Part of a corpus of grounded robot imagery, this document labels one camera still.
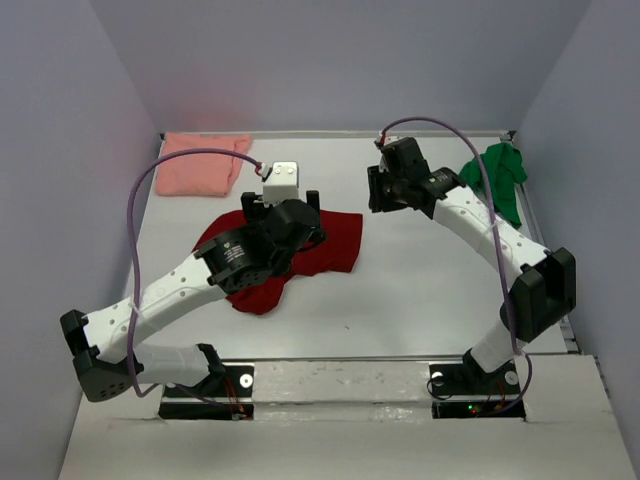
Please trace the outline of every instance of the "screw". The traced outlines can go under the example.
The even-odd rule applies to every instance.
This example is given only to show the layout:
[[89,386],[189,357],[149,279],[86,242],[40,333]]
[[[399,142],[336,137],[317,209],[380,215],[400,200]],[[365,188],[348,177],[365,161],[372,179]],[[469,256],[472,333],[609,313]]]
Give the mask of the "screw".
[[508,371],[504,374],[504,381],[509,385],[517,385],[518,384],[518,374],[514,371]]
[[242,388],[249,388],[251,385],[253,385],[253,377],[248,373],[245,373],[240,377],[240,385],[242,386]]

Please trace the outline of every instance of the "white connector block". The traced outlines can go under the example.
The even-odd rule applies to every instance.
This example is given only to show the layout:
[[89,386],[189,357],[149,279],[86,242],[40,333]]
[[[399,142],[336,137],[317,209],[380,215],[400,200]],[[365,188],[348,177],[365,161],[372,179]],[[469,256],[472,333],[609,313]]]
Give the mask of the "white connector block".
[[298,164],[296,162],[276,162],[262,187],[262,201],[265,206],[273,206],[285,200],[297,199],[299,198],[298,186]]

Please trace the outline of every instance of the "white table surface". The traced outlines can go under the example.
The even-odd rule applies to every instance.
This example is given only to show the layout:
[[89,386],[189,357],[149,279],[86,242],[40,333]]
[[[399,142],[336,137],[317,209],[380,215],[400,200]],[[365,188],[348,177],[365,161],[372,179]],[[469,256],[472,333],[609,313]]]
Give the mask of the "white table surface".
[[[472,140],[481,153],[499,141]],[[456,138],[419,144],[432,169],[459,171],[471,158]],[[364,214],[354,272],[296,277],[264,316],[240,313],[226,300],[209,304],[149,343],[211,343],[227,359],[461,355],[494,323],[502,303],[498,276],[476,252],[419,212],[369,213],[366,168],[380,160],[371,139],[257,139],[249,154],[298,162],[302,194],[319,190],[321,208]],[[245,191],[261,192],[249,165],[226,198],[161,197],[152,188],[138,240],[143,285],[180,263],[218,216],[241,209]],[[528,351],[566,352],[560,328]]]
[[633,480],[593,359],[533,364],[527,422],[165,421],[159,390],[84,399],[60,480]]

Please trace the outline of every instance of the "cloth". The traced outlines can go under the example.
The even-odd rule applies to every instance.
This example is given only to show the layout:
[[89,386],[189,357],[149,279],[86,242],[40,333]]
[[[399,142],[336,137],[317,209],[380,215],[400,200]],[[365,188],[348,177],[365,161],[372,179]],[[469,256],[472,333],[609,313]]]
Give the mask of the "cloth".
[[[263,285],[229,295],[233,307],[245,313],[264,315],[278,306],[285,284],[295,275],[313,276],[322,272],[350,273],[360,253],[362,215],[320,211],[327,239],[312,250],[296,253],[291,271],[283,277],[270,277]],[[235,210],[216,219],[202,234],[194,250],[216,235],[246,225],[242,211]]]
[[[514,228],[520,228],[522,222],[518,215],[515,184],[524,183],[527,179],[527,174],[522,167],[520,151],[508,143],[498,143],[487,148],[480,157],[487,169],[496,212],[500,213]],[[475,158],[462,167],[460,177],[474,192],[486,193],[480,167]]]
[[[167,133],[163,153],[188,148],[224,148],[247,153],[251,137],[213,137]],[[158,166],[156,193],[163,196],[225,197],[240,175],[244,160],[229,155],[199,154],[174,158]]]

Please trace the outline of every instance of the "red cloth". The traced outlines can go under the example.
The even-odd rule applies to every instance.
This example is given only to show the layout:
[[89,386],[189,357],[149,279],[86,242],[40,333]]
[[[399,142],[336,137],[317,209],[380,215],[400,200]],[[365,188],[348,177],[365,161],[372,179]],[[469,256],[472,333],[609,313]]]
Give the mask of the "red cloth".
[[[284,277],[270,277],[263,285],[249,287],[229,295],[233,307],[240,312],[264,315],[278,306],[284,284],[294,275],[313,276],[316,273],[334,271],[349,273],[360,253],[362,239],[362,215],[320,211],[322,226],[327,239],[316,248],[296,253],[291,271]],[[216,235],[246,225],[241,210],[225,213],[216,219],[202,234],[194,250]]]

